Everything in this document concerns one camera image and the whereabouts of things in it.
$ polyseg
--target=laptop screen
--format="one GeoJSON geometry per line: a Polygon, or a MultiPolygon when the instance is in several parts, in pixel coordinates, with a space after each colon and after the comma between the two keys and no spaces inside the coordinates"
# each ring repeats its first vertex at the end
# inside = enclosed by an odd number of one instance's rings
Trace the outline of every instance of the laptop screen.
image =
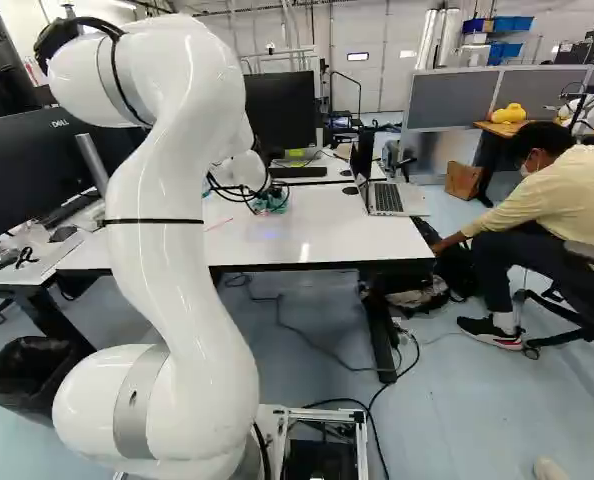
{"type": "Polygon", "coordinates": [[[355,177],[355,185],[357,186],[357,190],[359,190],[359,194],[364,201],[366,210],[369,209],[368,203],[370,201],[368,192],[370,188],[371,162],[371,157],[368,157],[368,162],[362,158],[362,153],[355,148],[355,144],[353,143],[350,149],[350,169],[353,172],[353,177],[355,177]]]}

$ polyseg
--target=man's arm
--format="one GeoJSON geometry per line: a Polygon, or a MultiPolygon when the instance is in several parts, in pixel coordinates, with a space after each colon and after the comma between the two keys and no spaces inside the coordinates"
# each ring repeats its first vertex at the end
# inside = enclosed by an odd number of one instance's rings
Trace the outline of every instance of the man's arm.
{"type": "Polygon", "coordinates": [[[459,232],[432,245],[431,250],[438,255],[451,245],[464,242],[482,231],[503,232],[551,213],[548,206],[549,184],[546,176],[525,179],[496,208],[484,213],[459,232]]]}

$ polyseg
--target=black pants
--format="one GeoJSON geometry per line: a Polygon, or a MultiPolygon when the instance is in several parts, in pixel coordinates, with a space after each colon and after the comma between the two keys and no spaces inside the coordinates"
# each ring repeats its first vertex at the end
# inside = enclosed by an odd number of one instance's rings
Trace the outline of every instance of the black pants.
{"type": "Polygon", "coordinates": [[[528,268],[594,298],[594,271],[564,249],[564,241],[535,222],[505,232],[482,232],[473,238],[473,260],[486,306],[512,312],[508,270],[528,268]]]}

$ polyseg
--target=dell monitor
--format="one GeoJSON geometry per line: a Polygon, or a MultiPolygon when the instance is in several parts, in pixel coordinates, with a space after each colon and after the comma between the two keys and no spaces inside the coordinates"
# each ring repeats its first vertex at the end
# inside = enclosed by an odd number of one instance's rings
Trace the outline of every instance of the dell monitor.
{"type": "Polygon", "coordinates": [[[62,108],[0,117],[0,234],[93,186],[79,133],[90,133],[109,175],[145,136],[140,129],[89,125],[62,108]]]}

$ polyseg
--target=gray floor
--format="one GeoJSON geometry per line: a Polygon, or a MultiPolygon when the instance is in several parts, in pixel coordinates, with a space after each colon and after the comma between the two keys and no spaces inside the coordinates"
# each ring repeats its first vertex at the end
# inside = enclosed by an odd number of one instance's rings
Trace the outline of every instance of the gray floor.
{"type": "MultiPolygon", "coordinates": [[[[442,234],[452,233],[484,211],[439,186],[424,187],[442,234]]],[[[379,248],[379,239],[375,239],[379,248]]],[[[511,271],[513,286],[523,271],[511,271]]],[[[354,366],[372,365],[353,271],[254,275],[256,295],[282,294],[282,319],[308,332],[354,366]]],[[[547,282],[528,274],[528,286],[547,282]]],[[[379,388],[373,373],[351,374],[313,352],[293,333],[276,328],[272,305],[250,302],[241,288],[221,296],[248,341],[267,403],[300,406],[336,396],[367,401],[379,388]]],[[[99,280],[73,303],[60,301],[67,315],[97,347],[156,338],[148,323],[117,291],[111,278],[99,280]]],[[[478,344],[457,332],[458,315],[482,315],[477,300],[450,304],[431,316],[408,321],[422,345],[417,367],[388,389],[375,406],[393,479],[530,479],[538,455],[560,462],[571,479],[594,479],[594,350],[585,343],[544,350],[539,361],[478,344]]],[[[0,326],[0,348],[36,334],[16,309],[0,326]]],[[[570,328],[535,304],[522,312],[531,336],[570,328]]],[[[402,347],[404,362],[414,349],[402,347]]],[[[382,478],[374,446],[371,478],[382,478]]],[[[109,479],[111,472],[69,452],[54,432],[0,409],[0,479],[109,479]]]]}

